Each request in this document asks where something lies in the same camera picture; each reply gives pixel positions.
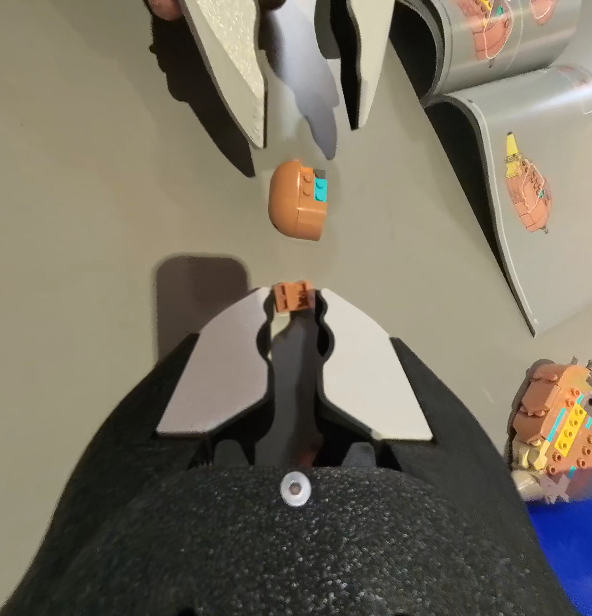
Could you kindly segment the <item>round brown brick assembly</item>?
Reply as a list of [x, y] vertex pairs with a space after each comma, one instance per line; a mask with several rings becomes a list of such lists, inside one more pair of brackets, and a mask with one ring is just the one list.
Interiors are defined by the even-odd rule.
[[270, 222], [287, 237], [318, 242], [327, 219], [328, 192], [325, 171], [300, 159], [281, 163], [269, 184]]

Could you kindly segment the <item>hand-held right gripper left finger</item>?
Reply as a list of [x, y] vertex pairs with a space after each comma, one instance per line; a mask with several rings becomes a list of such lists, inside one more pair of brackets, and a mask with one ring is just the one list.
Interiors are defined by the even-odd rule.
[[200, 331], [157, 425], [159, 437], [235, 441], [245, 459], [272, 426], [272, 297], [260, 287]]

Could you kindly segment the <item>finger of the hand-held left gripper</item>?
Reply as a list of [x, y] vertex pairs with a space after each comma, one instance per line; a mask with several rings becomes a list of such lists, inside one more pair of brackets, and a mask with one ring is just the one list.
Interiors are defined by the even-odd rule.
[[266, 147], [267, 83], [258, 58], [257, 1], [180, 1], [215, 88], [249, 143]]
[[340, 60], [353, 131], [368, 118], [382, 72], [395, 1], [316, 1], [314, 27], [324, 58]]

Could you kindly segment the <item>small brown toy brick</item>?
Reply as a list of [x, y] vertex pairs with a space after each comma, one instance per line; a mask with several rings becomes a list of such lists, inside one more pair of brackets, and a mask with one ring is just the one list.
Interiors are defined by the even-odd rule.
[[277, 313], [292, 313], [315, 308], [315, 288], [306, 280], [276, 283], [272, 287]]

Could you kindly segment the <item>grey instruction booklet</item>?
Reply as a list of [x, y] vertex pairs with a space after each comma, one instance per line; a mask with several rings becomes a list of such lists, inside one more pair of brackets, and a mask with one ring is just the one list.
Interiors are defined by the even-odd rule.
[[532, 334], [592, 303], [592, 1], [398, 1], [390, 38]]

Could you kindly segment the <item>blue plastic bin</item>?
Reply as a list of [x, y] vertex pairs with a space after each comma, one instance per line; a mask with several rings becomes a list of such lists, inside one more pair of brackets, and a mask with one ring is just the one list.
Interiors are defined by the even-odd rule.
[[544, 554], [573, 606], [592, 615], [592, 499], [528, 503]]

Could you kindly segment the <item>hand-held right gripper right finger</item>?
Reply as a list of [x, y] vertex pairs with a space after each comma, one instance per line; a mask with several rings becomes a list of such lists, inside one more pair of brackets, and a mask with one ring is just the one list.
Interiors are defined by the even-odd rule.
[[317, 463], [363, 463], [392, 445], [432, 445], [433, 431], [397, 347], [373, 318], [328, 288], [316, 292]]

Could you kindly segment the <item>brown toy brick ship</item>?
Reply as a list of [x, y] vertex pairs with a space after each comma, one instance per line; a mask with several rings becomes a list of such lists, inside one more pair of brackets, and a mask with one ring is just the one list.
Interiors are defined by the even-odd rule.
[[523, 502], [592, 499], [592, 359], [529, 369], [508, 421], [507, 459]]

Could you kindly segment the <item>person's left hand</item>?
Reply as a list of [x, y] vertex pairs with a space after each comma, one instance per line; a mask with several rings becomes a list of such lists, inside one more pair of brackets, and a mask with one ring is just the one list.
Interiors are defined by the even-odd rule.
[[145, 1], [150, 11], [159, 19], [176, 21], [183, 16], [183, 10], [179, 1], [150, 0]]

